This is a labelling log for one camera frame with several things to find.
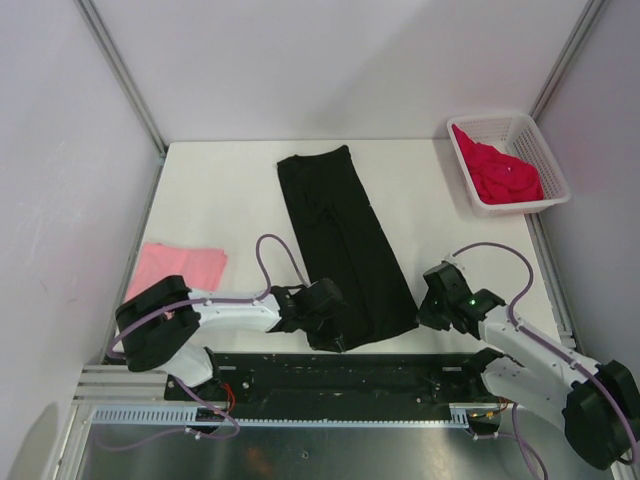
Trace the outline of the red crumpled t shirt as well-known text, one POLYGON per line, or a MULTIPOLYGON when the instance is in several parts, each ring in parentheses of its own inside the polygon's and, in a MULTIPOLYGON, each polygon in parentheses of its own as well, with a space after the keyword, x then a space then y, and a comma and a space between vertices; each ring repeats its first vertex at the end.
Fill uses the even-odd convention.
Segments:
POLYGON ((544 199, 538 170, 493 146, 474 142, 456 124, 452 126, 479 199, 488 205, 544 199))

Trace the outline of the right aluminium frame post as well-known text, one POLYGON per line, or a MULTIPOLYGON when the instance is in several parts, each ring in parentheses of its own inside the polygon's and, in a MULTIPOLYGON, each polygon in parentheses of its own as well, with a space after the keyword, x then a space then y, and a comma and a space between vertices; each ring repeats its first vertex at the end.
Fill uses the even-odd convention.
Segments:
POLYGON ((529 111, 535 121, 544 114, 610 4, 609 0, 586 2, 529 111))

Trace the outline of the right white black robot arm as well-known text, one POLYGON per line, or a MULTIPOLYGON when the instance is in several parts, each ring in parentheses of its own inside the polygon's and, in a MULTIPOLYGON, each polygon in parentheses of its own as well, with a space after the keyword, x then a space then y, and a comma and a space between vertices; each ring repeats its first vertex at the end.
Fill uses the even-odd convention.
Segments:
POLYGON ((487 289, 472 291, 462 272, 443 261, 427 270, 420 324, 455 329, 486 343, 467 362, 463 393, 511 400, 558 428, 590 466, 607 470, 639 446, 639 389, 630 370, 564 347, 487 289))

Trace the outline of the black t shirt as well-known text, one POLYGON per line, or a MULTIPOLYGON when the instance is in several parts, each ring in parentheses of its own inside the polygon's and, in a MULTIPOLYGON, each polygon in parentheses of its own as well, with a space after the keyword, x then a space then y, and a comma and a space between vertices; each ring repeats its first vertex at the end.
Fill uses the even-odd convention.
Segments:
POLYGON ((348 147, 288 157, 277 174, 309 278, 332 280, 346 303, 310 346, 344 352, 415 329, 416 303, 348 147))

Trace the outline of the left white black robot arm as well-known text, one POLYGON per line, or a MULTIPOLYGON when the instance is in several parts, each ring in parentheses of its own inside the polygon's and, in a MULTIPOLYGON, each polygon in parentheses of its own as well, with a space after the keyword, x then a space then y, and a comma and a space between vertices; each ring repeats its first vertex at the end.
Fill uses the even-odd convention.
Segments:
POLYGON ((190 288, 168 276, 116 309, 118 334, 109 356, 131 372, 161 370, 179 379, 197 398, 214 397, 221 376, 210 349, 193 338, 201 331, 254 330, 319 334, 347 309, 336 284, 273 286, 254 294, 219 294, 190 288))

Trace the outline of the pink folded t shirt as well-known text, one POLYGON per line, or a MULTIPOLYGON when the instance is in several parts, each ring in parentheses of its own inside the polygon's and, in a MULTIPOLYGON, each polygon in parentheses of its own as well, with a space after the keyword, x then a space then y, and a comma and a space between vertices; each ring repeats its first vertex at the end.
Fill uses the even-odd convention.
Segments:
POLYGON ((145 243, 139 253, 125 300, 128 301, 160 280, 181 275, 188 287, 217 290, 228 257, 217 248, 179 248, 145 243))

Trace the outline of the left aluminium frame post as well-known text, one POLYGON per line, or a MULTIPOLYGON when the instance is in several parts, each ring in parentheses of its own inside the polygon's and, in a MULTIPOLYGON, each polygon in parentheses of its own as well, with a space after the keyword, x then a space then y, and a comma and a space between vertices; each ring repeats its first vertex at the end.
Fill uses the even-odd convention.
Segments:
POLYGON ((153 119, 151 111, 95 2, 90 0, 75 0, 74 4, 112 71, 116 82, 119 84, 124 97, 154 146, 154 149, 161 158, 164 158, 168 151, 168 144, 153 119))

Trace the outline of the white plastic basket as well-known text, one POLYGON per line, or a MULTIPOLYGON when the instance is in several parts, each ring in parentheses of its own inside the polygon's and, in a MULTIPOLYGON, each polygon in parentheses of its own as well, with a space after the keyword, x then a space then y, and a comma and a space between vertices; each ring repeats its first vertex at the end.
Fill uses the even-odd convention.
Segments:
POLYGON ((498 112, 452 117, 447 122, 459 168, 465 182, 471 209, 480 218, 504 215, 537 214, 571 198, 565 176, 535 121, 525 113, 498 112), (533 166, 540 177, 543 198, 537 201, 490 205, 483 202, 467 168, 454 129, 470 140, 496 148, 533 166))

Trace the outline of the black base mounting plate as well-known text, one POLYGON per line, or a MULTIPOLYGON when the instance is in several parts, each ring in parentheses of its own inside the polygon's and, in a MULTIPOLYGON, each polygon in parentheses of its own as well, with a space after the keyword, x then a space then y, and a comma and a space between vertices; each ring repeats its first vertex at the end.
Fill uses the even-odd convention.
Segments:
POLYGON ((233 400, 238 420, 391 423, 449 420, 453 404, 505 410, 483 386, 476 354, 212 355, 212 379, 193 391, 233 400))

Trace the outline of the aluminium frame post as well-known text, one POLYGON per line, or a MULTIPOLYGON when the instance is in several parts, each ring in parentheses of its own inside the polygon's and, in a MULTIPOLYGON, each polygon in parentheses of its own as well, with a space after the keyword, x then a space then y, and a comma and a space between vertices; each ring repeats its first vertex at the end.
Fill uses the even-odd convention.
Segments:
POLYGON ((168 144, 153 119, 151 111, 95 2, 90 0, 75 0, 74 4, 112 71, 116 82, 119 84, 124 97, 154 146, 154 149, 161 158, 164 158, 168 151, 168 144))
POLYGON ((535 121, 544 114, 610 4, 609 0, 586 2, 529 111, 535 121))

